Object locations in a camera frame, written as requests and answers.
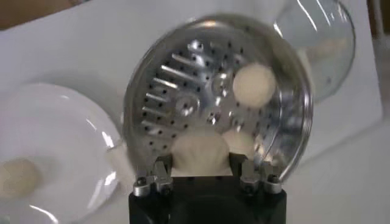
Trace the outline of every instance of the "stainless steel plate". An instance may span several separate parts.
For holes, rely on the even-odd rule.
[[[235,100],[236,72],[261,63],[275,73],[277,91],[254,110]],[[230,128],[256,139],[256,168],[284,180],[298,162],[311,127],[308,79],[295,52],[274,31],[238,15],[201,18],[154,44],[129,83],[124,135],[138,165],[169,154],[175,138],[190,129]]]

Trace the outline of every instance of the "clear plastic lid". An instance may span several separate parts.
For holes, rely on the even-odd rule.
[[[297,51],[311,76],[314,101],[334,94],[355,56],[355,33],[345,7],[334,0],[286,3],[274,29]]]

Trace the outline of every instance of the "metal clamp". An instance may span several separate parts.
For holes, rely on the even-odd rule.
[[[156,190],[162,195],[168,195],[172,192],[173,178],[170,177],[162,161],[154,164]]]
[[[240,179],[241,188],[247,194],[254,194],[258,190],[258,185],[260,183],[260,174],[255,173],[254,162],[250,160],[245,160],[242,165],[242,175]]]

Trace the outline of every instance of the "rounded dough piece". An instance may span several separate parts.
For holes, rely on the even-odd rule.
[[[229,146],[229,151],[231,153],[243,154],[246,155],[248,159],[253,160],[255,156],[255,141],[243,131],[236,131],[231,129],[225,132],[222,137],[225,139],[227,145]]]
[[[19,198],[34,191],[39,171],[28,159],[18,158],[0,164],[0,198]]]
[[[241,68],[233,81],[236,100],[251,108],[261,108],[272,98],[276,89],[274,73],[254,63]]]
[[[215,131],[189,131],[176,139],[171,153],[172,176],[231,175],[229,147]]]

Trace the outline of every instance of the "screw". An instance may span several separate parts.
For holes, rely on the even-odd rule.
[[[167,196],[171,193],[171,189],[169,187],[164,187],[162,190],[161,190],[161,194],[164,195],[164,196]]]
[[[270,175],[268,175],[267,181],[270,183],[276,184],[276,183],[279,183],[279,178],[278,178],[278,176],[276,176],[274,174],[270,174]]]
[[[253,194],[254,191],[255,191],[255,189],[254,189],[253,187],[251,187],[251,186],[246,186],[246,187],[244,188],[244,191],[245,191],[245,193],[247,193],[247,194]]]
[[[139,177],[139,179],[137,179],[136,183],[138,185],[145,185],[146,184],[146,178],[145,177]]]

